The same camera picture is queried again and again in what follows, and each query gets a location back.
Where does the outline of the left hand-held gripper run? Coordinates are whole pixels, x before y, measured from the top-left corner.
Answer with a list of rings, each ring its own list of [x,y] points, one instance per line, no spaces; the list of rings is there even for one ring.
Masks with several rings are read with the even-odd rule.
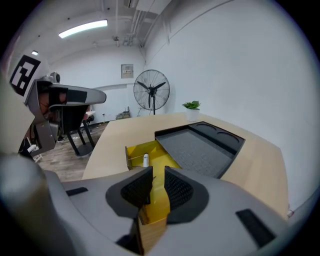
[[[26,136],[35,140],[39,152],[47,152],[55,147],[60,130],[59,110],[62,106],[102,104],[107,99],[101,90],[60,85],[60,81],[60,74],[50,71],[48,63],[33,54],[23,54],[10,75],[9,84],[31,114]],[[40,110],[38,95],[47,90],[49,94],[56,95],[56,99],[51,97],[49,100],[49,108],[56,110],[56,120],[45,118]]]

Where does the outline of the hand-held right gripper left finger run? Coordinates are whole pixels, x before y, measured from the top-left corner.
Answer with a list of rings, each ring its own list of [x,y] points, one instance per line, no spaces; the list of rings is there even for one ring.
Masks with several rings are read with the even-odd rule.
[[[139,211],[147,201],[153,169],[62,183],[45,171],[49,221],[57,251],[141,251]]]

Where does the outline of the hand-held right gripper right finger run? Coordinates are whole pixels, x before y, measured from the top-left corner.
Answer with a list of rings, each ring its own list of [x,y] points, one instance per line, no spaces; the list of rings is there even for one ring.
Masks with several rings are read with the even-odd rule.
[[[164,176],[165,251],[257,251],[288,229],[278,213],[233,183],[169,166]]]

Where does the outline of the black box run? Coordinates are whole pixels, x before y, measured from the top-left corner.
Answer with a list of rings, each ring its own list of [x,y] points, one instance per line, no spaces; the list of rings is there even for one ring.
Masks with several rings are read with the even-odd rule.
[[[129,170],[143,167],[144,154],[153,168],[152,189],[139,211],[139,228],[145,252],[167,227],[170,199],[165,189],[165,167],[220,179],[241,150],[244,138],[207,122],[177,126],[154,133],[154,140],[125,147]]]

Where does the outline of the person's left hand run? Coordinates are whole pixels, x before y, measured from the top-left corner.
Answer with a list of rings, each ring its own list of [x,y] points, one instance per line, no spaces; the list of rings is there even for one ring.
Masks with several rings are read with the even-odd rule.
[[[38,95],[41,114],[48,120],[55,121],[57,119],[57,112],[54,110],[53,105],[65,104],[66,96],[67,94],[58,88],[41,92]]]

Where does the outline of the black router with antennas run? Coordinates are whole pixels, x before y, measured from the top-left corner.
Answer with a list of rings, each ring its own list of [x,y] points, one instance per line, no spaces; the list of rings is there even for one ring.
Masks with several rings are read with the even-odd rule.
[[[125,109],[125,111],[119,113],[116,115],[116,120],[121,120],[121,119],[128,119],[131,117],[131,113],[130,113],[130,108],[129,106]]]

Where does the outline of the round table black legs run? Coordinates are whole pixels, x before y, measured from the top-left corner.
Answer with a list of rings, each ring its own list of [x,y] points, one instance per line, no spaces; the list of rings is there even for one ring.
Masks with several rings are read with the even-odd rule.
[[[95,143],[91,137],[90,130],[88,128],[88,119],[91,117],[87,114],[90,109],[90,105],[78,105],[78,106],[63,106],[61,108],[61,129],[62,133],[67,136],[71,147],[77,157],[84,157],[90,154],[95,148]],[[88,142],[83,137],[83,131],[81,130],[83,125],[84,131],[87,135]],[[81,145],[76,146],[74,139],[71,136],[71,132],[76,131],[80,138]]]

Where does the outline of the light wooden table white legs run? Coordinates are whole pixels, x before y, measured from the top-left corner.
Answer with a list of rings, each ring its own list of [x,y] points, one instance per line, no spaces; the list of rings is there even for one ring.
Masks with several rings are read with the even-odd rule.
[[[200,114],[199,121],[222,128],[244,139],[222,180],[254,195],[284,220],[288,219],[288,179],[281,149],[236,125]],[[82,179],[95,179],[128,170],[125,148],[150,142],[155,132],[188,125],[183,112],[114,120],[107,124],[86,165]]]

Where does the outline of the black standing floor fan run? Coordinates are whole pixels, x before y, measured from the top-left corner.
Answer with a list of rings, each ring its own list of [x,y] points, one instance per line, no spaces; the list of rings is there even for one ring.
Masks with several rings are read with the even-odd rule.
[[[133,95],[140,107],[155,115],[169,99],[170,83],[162,72],[148,69],[136,78]]]

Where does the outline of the long ceiling light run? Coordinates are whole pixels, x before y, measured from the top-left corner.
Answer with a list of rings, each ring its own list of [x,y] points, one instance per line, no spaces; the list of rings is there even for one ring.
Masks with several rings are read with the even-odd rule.
[[[72,27],[70,29],[67,29],[67,30],[59,33],[58,36],[61,39],[64,39],[66,37],[72,36],[72,35],[80,33],[80,32],[84,32],[84,31],[96,29],[96,28],[103,28],[103,27],[107,27],[107,26],[108,26],[107,19],[93,21],[93,22],[81,24],[76,27]]]

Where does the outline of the ceiling pipes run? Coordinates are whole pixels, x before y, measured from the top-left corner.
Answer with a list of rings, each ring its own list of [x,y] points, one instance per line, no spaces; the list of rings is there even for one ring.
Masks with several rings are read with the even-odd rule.
[[[99,0],[107,32],[99,46],[141,46],[172,0]]]

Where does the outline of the small potted green plant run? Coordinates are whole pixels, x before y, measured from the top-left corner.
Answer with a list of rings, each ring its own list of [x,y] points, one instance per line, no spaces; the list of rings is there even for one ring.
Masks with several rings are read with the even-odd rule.
[[[198,100],[193,100],[191,102],[185,102],[182,104],[183,107],[185,107],[186,111],[186,119],[190,122],[197,122],[199,113],[200,113],[200,107],[201,103]]]

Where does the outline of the grey wall-mounted electrical panel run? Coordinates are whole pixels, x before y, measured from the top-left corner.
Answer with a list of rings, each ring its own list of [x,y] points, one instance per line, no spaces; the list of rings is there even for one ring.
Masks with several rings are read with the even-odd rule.
[[[121,65],[121,78],[132,79],[134,77],[134,65],[133,64],[122,64]]]

